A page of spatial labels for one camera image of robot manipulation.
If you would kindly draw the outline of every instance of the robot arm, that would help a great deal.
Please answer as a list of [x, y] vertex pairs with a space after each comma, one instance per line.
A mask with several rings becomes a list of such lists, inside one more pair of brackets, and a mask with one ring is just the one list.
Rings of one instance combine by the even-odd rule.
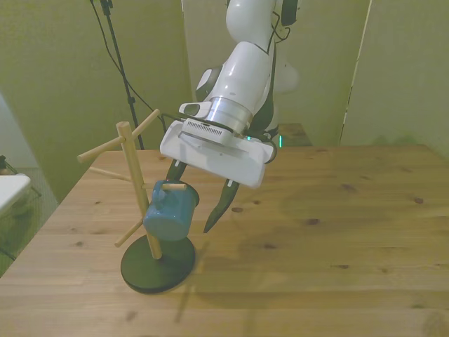
[[285, 58], [277, 58], [275, 33], [295, 22], [297, 3], [228, 1], [226, 23], [237, 46], [224, 65], [206, 70], [196, 90], [198, 102], [181, 105], [184, 121], [173, 122], [162, 140], [161, 154], [174, 159], [167, 179], [179, 180], [186, 165], [227, 179], [205, 232], [227, 210], [240, 184], [260, 186], [265, 164], [272, 160], [275, 86], [281, 91], [297, 86], [297, 75], [286, 76], [289, 81], [276, 76], [275, 81], [279, 61], [295, 74]]

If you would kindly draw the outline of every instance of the wall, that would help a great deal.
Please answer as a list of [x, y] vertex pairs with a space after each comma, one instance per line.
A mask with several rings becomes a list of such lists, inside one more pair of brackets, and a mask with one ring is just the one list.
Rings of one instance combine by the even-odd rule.
[[342, 144], [424, 143], [449, 157], [449, 2], [373, 0]]
[[[222, 64], [235, 43], [226, 28], [225, 0], [184, 0], [191, 87], [208, 67]], [[314, 145], [336, 145], [369, 0], [303, 0], [287, 40], [300, 89], [276, 98], [281, 122], [300, 122]]]
[[0, 93], [0, 155], [14, 167], [37, 167], [36, 159], [23, 137], [13, 113]]
[[[129, 81], [154, 107], [177, 111], [190, 99], [180, 1], [114, 0], [112, 20]], [[88, 0], [1, 0], [0, 22], [0, 92], [61, 200], [86, 170], [76, 155], [131, 120], [121, 75]], [[145, 144], [157, 148], [161, 136], [155, 124]]]

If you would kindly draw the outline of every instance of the black round base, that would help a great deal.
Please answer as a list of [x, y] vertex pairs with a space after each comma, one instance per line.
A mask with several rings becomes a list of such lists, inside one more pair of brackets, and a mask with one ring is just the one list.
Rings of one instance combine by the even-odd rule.
[[140, 293], [161, 293], [185, 280], [195, 265], [195, 248], [188, 239], [160, 241], [162, 258], [154, 260], [147, 236], [137, 239], [121, 259], [121, 276]]

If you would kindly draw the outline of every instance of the wooden peg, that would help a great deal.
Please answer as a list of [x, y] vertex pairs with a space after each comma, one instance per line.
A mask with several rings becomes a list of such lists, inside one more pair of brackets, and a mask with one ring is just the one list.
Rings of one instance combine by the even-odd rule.
[[92, 173], [96, 173], [96, 174], [101, 174], [102, 176], [107, 176], [109, 178], [114, 178], [114, 179], [119, 179], [119, 180], [124, 180], [124, 181], [131, 181], [131, 178], [128, 176], [124, 176], [122, 174], [118, 174], [115, 172], [111, 172], [111, 171], [106, 171], [106, 170], [102, 170], [101, 168], [96, 168], [96, 167], [90, 167], [89, 171]]
[[159, 115], [161, 112], [154, 110], [140, 125], [133, 131], [133, 139], [136, 139]]
[[110, 140], [109, 142], [105, 144], [101, 144], [100, 146], [97, 146], [87, 152], [84, 152], [83, 154], [80, 154], [77, 158], [80, 163], [84, 163], [85, 161], [88, 161], [89, 159], [95, 158], [96, 156], [102, 154], [103, 152], [109, 151], [114, 149], [114, 147], [123, 144], [125, 141], [124, 137], [117, 137], [113, 140]]
[[[145, 190], [152, 190], [154, 188], [154, 184], [145, 183], [142, 185], [142, 188]], [[187, 185], [185, 184], [163, 184], [162, 190], [164, 191], [185, 191], [187, 189]]]
[[115, 242], [115, 247], [119, 248], [127, 239], [130, 238], [131, 235], [135, 233], [136, 230], [140, 228], [143, 224], [143, 219], [140, 219], [138, 223], [132, 226], [120, 239]]
[[[147, 213], [149, 206], [147, 191], [142, 188], [143, 186], [143, 175], [142, 169], [140, 168], [140, 162], [138, 158], [138, 152], [135, 149], [135, 144], [133, 140], [133, 134], [131, 132], [131, 127], [127, 121], [122, 121], [116, 125], [119, 135], [125, 138], [125, 142], [121, 145], [123, 153], [125, 154], [126, 161], [128, 163], [128, 168], [130, 171], [131, 180], [133, 181], [133, 187], [135, 191], [135, 196], [137, 198], [138, 206], [140, 209], [140, 214], [142, 217]], [[147, 238], [149, 247], [152, 251], [153, 258], [160, 259], [162, 257], [161, 245], [156, 237], [153, 237], [147, 231]]]

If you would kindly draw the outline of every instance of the wooden table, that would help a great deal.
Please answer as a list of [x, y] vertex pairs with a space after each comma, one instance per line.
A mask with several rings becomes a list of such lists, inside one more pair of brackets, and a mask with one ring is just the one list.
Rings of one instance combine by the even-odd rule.
[[[165, 176], [169, 159], [140, 158], [148, 181]], [[127, 174], [121, 152], [95, 166]], [[201, 202], [182, 286], [124, 284], [114, 241], [139, 218], [133, 188], [87, 173], [0, 279], [0, 336], [448, 335], [449, 166], [426, 147], [282, 149], [210, 234], [223, 180], [184, 178]]]

